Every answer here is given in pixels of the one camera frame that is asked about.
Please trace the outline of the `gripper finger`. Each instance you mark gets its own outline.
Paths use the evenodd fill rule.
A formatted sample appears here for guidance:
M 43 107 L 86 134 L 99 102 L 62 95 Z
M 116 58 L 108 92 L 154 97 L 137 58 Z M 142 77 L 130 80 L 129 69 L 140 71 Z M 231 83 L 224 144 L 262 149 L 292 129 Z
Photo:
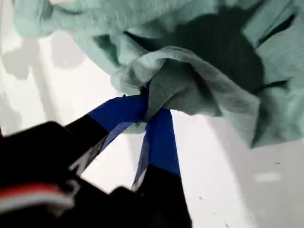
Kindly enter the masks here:
M 172 115 L 162 109 L 146 126 L 132 189 L 165 206 L 185 207 L 180 174 Z
M 129 126 L 143 119 L 148 106 L 148 96 L 116 97 L 66 125 L 80 142 L 89 149 L 69 167 L 80 175 L 90 163 Z

